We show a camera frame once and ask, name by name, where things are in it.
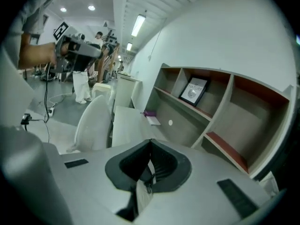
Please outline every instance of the white shirt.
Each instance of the white shirt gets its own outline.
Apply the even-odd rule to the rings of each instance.
[[[100,46],[100,49],[102,48],[102,45],[103,45],[102,39],[94,38],[92,43],[98,44]]]

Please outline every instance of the white pants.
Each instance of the white pants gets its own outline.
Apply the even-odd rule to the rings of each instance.
[[[77,102],[90,98],[90,87],[88,81],[88,72],[73,72],[73,85]]]

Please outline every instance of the gray floor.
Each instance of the gray floor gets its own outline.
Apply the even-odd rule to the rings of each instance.
[[[31,86],[31,88],[35,91],[35,97],[32,100],[29,110],[34,111],[35,113],[45,115],[45,106],[44,106],[44,96],[46,83],[40,81],[38,78],[29,77],[27,83]],[[109,85],[112,86],[112,93],[115,93],[117,81],[111,80]],[[52,81],[48,83],[48,99],[63,93],[72,93],[73,84],[71,82],[58,82],[58,80]],[[53,102],[59,102],[62,100],[62,97],[56,97],[51,99]],[[67,96],[64,98],[63,102],[57,104],[54,110],[54,114],[52,119],[66,123],[72,126],[77,126],[81,115],[84,110],[87,108],[89,103],[79,104],[75,102],[75,94],[71,96]]]

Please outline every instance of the black picture frame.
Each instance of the black picture frame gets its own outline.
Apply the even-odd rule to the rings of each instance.
[[[184,97],[182,97],[183,93],[185,92],[185,90],[187,89],[188,85],[190,84],[190,82],[192,81],[193,78],[197,78],[197,79],[201,79],[201,80],[205,80],[206,84],[203,88],[203,90],[201,91],[201,93],[198,95],[198,98],[196,99],[196,101],[193,103],[191,101],[189,101],[188,99],[185,99]],[[187,84],[185,85],[184,89],[182,90],[182,92],[179,95],[179,99],[185,101],[188,104],[191,104],[192,106],[197,106],[198,102],[200,101],[201,97],[203,96],[203,94],[205,93],[208,85],[210,83],[210,80],[206,77],[198,77],[198,76],[191,76],[190,79],[188,80]]]

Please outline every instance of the wall picture frame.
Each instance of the wall picture frame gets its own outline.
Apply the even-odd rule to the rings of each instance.
[[[205,93],[208,84],[208,79],[192,76],[179,95],[179,99],[196,106]]]

